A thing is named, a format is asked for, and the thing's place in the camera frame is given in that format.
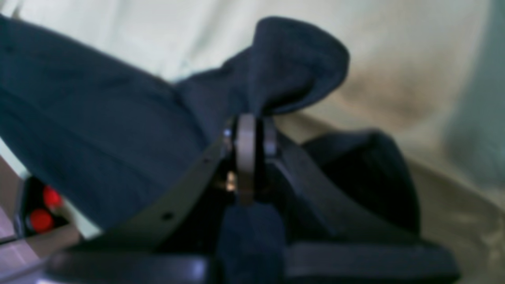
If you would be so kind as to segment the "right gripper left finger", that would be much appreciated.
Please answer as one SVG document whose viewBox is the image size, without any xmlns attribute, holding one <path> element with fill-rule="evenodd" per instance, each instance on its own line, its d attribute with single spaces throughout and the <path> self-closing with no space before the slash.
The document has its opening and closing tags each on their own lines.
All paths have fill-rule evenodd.
<svg viewBox="0 0 505 284">
<path fill-rule="evenodd" d="M 235 166 L 238 201 L 254 201 L 257 120 L 252 114 L 238 117 L 234 131 L 209 147 L 175 187 L 128 222 L 79 246 L 89 251 L 150 251 L 164 242 L 191 214 L 221 163 L 231 157 Z"/>
</svg>

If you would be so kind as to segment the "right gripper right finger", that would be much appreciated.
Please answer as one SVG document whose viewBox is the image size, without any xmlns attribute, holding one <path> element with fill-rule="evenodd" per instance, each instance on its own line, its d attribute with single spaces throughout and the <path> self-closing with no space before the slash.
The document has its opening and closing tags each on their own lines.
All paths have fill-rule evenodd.
<svg viewBox="0 0 505 284">
<path fill-rule="evenodd" d="M 288 213 L 310 238 L 363 244 L 433 247 L 354 201 L 336 186 L 307 151 L 263 119 L 266 164 L 286 180 Z"/>
</svg>

